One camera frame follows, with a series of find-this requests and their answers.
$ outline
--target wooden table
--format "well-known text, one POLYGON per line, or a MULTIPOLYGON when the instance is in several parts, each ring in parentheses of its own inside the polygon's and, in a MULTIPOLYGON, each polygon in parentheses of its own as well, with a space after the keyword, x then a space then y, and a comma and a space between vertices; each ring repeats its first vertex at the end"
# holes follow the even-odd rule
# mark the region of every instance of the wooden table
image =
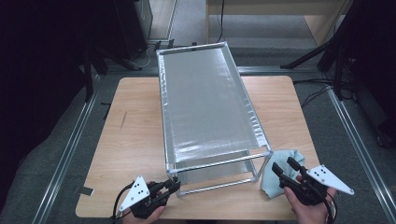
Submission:
MULTIPOLYGON (((206 0, 206 35, 209 38, 209 15, 220 15, 220 0, 206 0)), ((332 34, 341 15, 352 0, 227 0, 224 15, 304 15, 318 46, 332 34)))
MULTIPOLYGON (((317 166, 318 156, 290 78, 243 80, 272 149, 298 149, 305 155, 306 167, 317 166)), ((157 77, 120 81, 84 185, 94 193, 80 196, 77 215, 110 217, 120 190, 138 175, 147 181, 167 179, 157 77)), ((162 218, 289 220, 294 214, 284 195, 269 200, 259 181, 181 198, 173 194, 162 218)))

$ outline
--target tripod leg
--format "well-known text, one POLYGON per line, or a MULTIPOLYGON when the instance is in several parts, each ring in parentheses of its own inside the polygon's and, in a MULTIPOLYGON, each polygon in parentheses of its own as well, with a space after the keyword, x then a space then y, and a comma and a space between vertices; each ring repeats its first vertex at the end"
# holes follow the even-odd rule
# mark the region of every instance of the tripod leg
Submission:
POLYGON ((328 48, 331 44, 332 44, 332 40, 330 39, 328 42, 326 42, 323 45, 321 45, 320 47, 317 47, 316 49, 308 52, 307 54, 305 54, 303 57, 297 59, 296 61, 294 61, 292 63, 280 65, 280 68, 293 69, 293 68, 297 67, 298 65, 310 60, 311 58, 313 58, 315 56, 317 56, 318 54, 323 52, 326 48, 328 48))
POLYGON ((345 53, 343 48, 340 47, 337 50, 337 61, 335 62, 335 72, 334 72, 334 93, 338 97, 338 100, 342 101, 343 97, 341 94, 341 85, 343 78, 343 69, 344 69, 344 61, 345 61, 345 53))
POLYGON ((84 53, 84 74, 85 74, 85 88, 86 88, 85 102, 88 102, 93 94, 91 60, 88 49, 86 49, 84 53))
POLYGON ((106 75, 108 68, 102 55, 95 52, 94 49, 90 49, 89 53, 90 53, 90 61, 92 63, 92 66, 95 68, 96 72, 99 75, 106 75))
POLYGON ((133 65, 125 62, 123 59, 118 58, 117 56, 113 55, 112 53, 108 52, 105 49, 99 48, 99 47, 95 47, 95 49, 103 54, 104 56, 106 56, 107 58, 109 58, 111 61, 123 66, 124 68, 128 69, 128 70, 141 70, 141 68, 135 69, 133 65))

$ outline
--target cable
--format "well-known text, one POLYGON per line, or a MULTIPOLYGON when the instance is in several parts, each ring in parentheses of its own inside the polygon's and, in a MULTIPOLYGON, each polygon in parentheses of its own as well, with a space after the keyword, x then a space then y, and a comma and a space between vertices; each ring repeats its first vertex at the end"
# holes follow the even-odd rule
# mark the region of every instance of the cable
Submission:
MULTIPOLYGON (((329 202, 326 200, 326 198, 323 197, 320 194, 320 192, 317 190, 317 188, 315 188, 313 185, 311 185, 310 183, 307 183, 307 184, 308 184, 309 188, 311 188, 317 194, 317 196, 323 201, 324 205, 326 206, 327 213, 328 213, 327 220, 326 220, 327 224, 333 224, 334 221, 335 221, 335 218, 337 216, 337 213, 335 213, 335 215, 333 216, 332 215, 332 209, 331 209, 331 207, 329 205, 329 202)), ((332 199, 332 204, 334 205, 334 208, 335 208, 335 211, 336 211, 336 205, 335 205, 334 198, 329 193, 327 193, 327 195, 329 195, 330 198, 332 199)))
POLYGON ((332 88, 329 88, 329 86, 325 86, 320 91, 317 91, 317 92, 314 92, 314 93, 310 94, 308 97, 306 97, 305 101, 301 105, 301 108, 303 108, 304 106, 308 105, 311 101, 313 101, 315 98, 320 96, 322 93, 324 93, 324 92, 326 92, 328 90, 331 90, 331 89, 332 88))
POLYGON ((151 47, 155 47, 155 44, 148 44, 148 46, 145 49, 139 50, 139 52, 137 53, 136 56, 134 56, 134 58, 131 59, 131 61, 135 61, 138 58, 140 58, 140 56, 142 56, 143 52, 145 52, 147 49, 151 48, 151 47))
POLYGON ((148 48, 146 49, 146 55, 147 55, 147 57, 148 57, 148 61, 146 62, 146 64, 144 64, 144 65, 139 65, 139 64, 137 64, 137 63, 133 63, 131 60, 129 60, 128 63, 130 63, 130 64, 132 64, 132 65, 134 65, 134 66, 136 66, 136 67, 139 67, 139 68, 146 67, 147 65, 149 65, 149 63, 150 63, 150 61, 151 61, 151 59, 150 59, 150 57, 149 57, 149 49, 151 49, 151 48, 154 48, 154 46, 150 46, 150 47, 148 47, 148 48))
POLYGON ((329 84, 332 85, 334 80, 328 78, 312 78, 312 79, 305 79, 305 80, 296 80, 293 81, 293 85, 300 84, 300 83, 321 83, 321 84, 329 84))
POLYGON ((123 217, 125 217, 126 215, 128 215, 129 213, 131 213, 131 211, 130 211, 129 213, 127 213, 127 214, 125 214, 125 215, 123 215, 123 216, 121 216, 121 217, 117 217, 117 215, 116 215, 117 205, 119 204, 119 200, 120 200, 120 197, 121 197, 122 193, 125 192, 125 190, 130 189, 130 188, 132 187, 133 184, 134 184, 134 181, 133 181, 131 184, 125 186, 125 188, 123 188, 123 189, 120 191, 119 195, 117 195, 117 199, 116 199, 116 201, 114 202, 114 207, 113 207, 113 216, 110 217, 110 219, 113 221, 113 224, 116 223, 116 220, 117 220, 117 219, 123 218, 123 217))
POLYGON ((218 39, 218 41, 216 41, 216 43, 219 43, 219 41, 221 40, 221 37, 222 37, 222 32, 223 32, 222 20, 223 20, 223 16, 224 16, 224 0, 222 0, 222 4, 221 4, 221 23, 220 23, 221 33, 220 33, 219 39, 218 39))

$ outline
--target wooden tabletop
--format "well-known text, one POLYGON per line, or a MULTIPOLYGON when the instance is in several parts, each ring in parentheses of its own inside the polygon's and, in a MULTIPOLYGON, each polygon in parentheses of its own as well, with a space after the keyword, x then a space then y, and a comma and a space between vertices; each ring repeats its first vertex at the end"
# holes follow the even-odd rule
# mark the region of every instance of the wooden tabletop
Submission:
MULTIPOLYGON (((318 156, 289 77, 243 77, 272 150, 297 149, 305 166, 318 156)), ((159 79, 126 77, 120 81, 80 195, 79 217, 110 217, 119 192, 138 175, 161 182, 165 173, 159 79)), ((171 196, 163 219, 290 220, 294 214, 284 195, 269 200, 260 183, 171 196)))

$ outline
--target metal bar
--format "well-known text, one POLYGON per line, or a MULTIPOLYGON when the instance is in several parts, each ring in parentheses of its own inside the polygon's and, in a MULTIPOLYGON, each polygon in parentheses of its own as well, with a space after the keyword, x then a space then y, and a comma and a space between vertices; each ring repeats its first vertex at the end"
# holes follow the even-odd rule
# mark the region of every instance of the metal bar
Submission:
POLYGON ((259 157, 268 157, 271 155, 272 155, 272 152, 268 151, 268 152, 264 152, 261 154, 240 157, 237 159, 232 159, 232 160, 227 160, 227 161, 218 161, 218 162, 212 162, 212 163, 208 163, 208 164, 204 164, 204 165, 196 165, 196 166, 190 166, 190 167, 180 168, 180 169, 171 169, 171 170, 168 170, 166 173, 168 173, 169 175, 174 175, 176 173, 198 170, 198 169, 202 169, 202 168, 206 168, 206 167, 217 166, 217 165, 227 164, 227 163, 236 162, 236 161, 252 160, 252 159, 259 158, 259 157))
MULTIPOLYGON (((282 69, 279 66, 237 66, 238 72, 241 76, 274 76, 294 73, 317 73, 318 69, 312 66, 299 66, 294 69, 282 69)), ((112 73, 123 73, 127 77, 157 77, 158 67, 144 68, 139 71, 125 71, 125 68, 117 68, 111 71, 112 73)))
POLYGON ((382 178, 381 174, 378 172, 375 163, 373 162, 370 153, 368 152, 366 146, 361 140, 354 123, 352 122, 344 102, 340 102, 333 91, 328 91, 329 96, 332 100, 335 110, 343 122, 346 132, 351 140, 351 143, 359 157, 361 166, 364 172, 367 174, 370 183, 375 191, 378 200, 384 209, 384 212, 388 218, 389 223, 396 223, 396 205, 393 196, 382 178))
MULTIPOLYGON (((101 82, 101 78, 96 75, 95 83, 99 85, 101 82)), ((44 197, 39 205, 37 212, 35 213, 35 218, 33 219, 34 224, 36 223, 45 223, 49 216, 50 210, 55 202, 56 196, 61 188, 61 185, 64 181, 64 176, 69 167, 70 161, 73 159, 73 155, 76 151, 76 147, 78 144, 78 140, 81 137, 82 131, 84 130, 85 124, 87 123, 88 116, 91 114, 91 110, 93 104, 96 99, 97 91, 93 93, 90 101, 87 102, 82 108, 81 114, 78 117, 78 121, 76 126, 67 142, 66 148, 64 149, 64 154, 61 157, 61 160, 56 167, 56 170, 52 176, 49 185, 47 186, 44 197)))
POLYGON ((205 190, 209 190, 209 189, 219 189, 219 188, 223 188, 223 187, 229 187, 229 186, 232 186, 232 185, 245 184, 245 183, 248 183, 248 182, 252 182, 253 179, 254 178, 238 180, 238 181, 234 181, 234 182, 214 185, 214 186, 200 188, 200 189, 181 190, 180 192, 177 192, 177 196, 184 196, 184 195, 187 195, 187 194, 201 192, 201 191, 205 191, 205 190))

